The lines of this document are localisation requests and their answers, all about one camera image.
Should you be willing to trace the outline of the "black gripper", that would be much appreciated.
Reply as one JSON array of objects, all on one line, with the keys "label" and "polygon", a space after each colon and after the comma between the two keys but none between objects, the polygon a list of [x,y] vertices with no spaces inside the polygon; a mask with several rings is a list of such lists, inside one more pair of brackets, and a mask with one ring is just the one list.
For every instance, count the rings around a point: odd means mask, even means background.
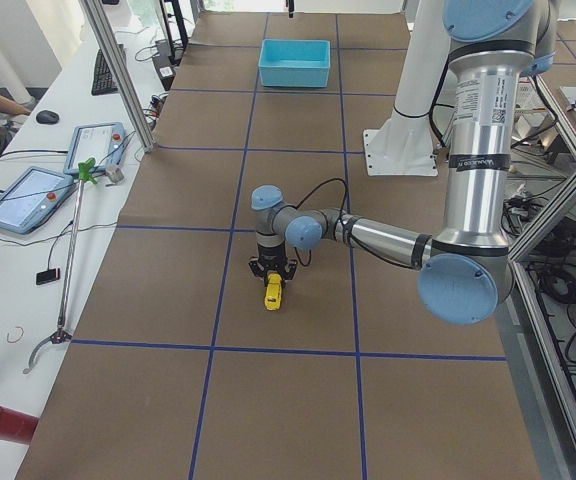
[{"label": "black gripper", "polygon": [[292,281],[297,270],[297,261],[289,260],[286,254],[284,243],[276,246],[257,245],[258,255],[251,257],[248,265],[255,278],[266,282],[266,277],[271,272],[279,273],[281,286],[286,287],[286,283]]}]

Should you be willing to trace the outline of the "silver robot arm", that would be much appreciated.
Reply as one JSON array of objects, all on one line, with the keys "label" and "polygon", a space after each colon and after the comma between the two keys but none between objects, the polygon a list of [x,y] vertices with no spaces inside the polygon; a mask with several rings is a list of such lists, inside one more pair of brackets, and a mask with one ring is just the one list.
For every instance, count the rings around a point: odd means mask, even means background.
[{"label": "silver robot arm", "polygon": [[253,191],[258,253],[249,266],[264,282],[272,307],[297,268],[287,248],[311,250],[330,239],[417,271],[423,304],[447,322],[474,324],[494,313],[512,288],[501,218],[517,85],[551,66],[558,13],[555,1],[446,3],[447,65],[457,85],[444,223],[436,235],[342,208],[302,210],[273,185]]}]

